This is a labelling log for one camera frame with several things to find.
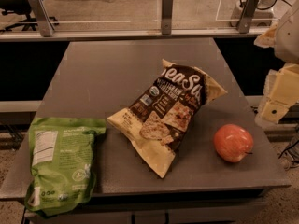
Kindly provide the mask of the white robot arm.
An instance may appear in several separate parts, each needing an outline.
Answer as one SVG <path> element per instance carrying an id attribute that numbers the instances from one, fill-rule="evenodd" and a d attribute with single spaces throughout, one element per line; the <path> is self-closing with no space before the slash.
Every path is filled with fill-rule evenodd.
<path id="1" fill-rule="evenodd" d="M 261 48 L 273 48 L 285 64 L 278 71 L 270 70 L 263 88 L 255 122 L 261 127 L 277 124 L 299 101 L 299 0 L 254 40 Z"/>

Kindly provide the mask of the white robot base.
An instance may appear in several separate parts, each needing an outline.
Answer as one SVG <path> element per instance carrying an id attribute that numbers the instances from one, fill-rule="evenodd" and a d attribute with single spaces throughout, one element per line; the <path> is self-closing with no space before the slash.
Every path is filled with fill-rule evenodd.
<path id="1" fill-rule="evenodd" d="M 243 13 L 243 9 L 246 6 L 246 2 L 247 0 L 239 0 L 236 2 L 235 4 L 235 8 L 233 10 L 232 16 L 231 16 L 231 26 L 236 27 L 241 15 Z M 268 26 L 271 24 L 271 20 L 274 18 L 274 11 L 273 11 L 273 6 L 275 5 L 275 3 L 277 2 L 277 0 L 259 0 L 259 2 L 257 2 L 257 6 L 254 10 L 254 13 L 252 13 L 251 17 L 254 20 L 258 20 L 258 21 L 254 21 L 253 23 L 255 23 L 255 26 L 258 25 L 265 25 Z"/>

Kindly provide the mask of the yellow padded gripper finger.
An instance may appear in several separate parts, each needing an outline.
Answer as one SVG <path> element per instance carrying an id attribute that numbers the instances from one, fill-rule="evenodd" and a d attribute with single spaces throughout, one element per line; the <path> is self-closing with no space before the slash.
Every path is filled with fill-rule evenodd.
<path id="1" fill-rule="evenodd" d="M 265 122 L 278 123 L 298 101 L 299 65 L 285 63 L 266 76 L 258 117 Z"/>

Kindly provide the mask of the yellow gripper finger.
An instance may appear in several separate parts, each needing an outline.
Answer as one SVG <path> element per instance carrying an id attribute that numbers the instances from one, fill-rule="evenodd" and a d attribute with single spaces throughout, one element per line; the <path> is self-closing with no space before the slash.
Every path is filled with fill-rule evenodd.
<path id="1" fill-rule="evenodd" d="M 274 23 L 270 26 L 270 28 L 258 35 L 254 40 L 254 45 L 260 48 L 273 48 L 275 46 L 275 37 L 276 37 L 276 30 L 278 28 L 278 23 Z"/>

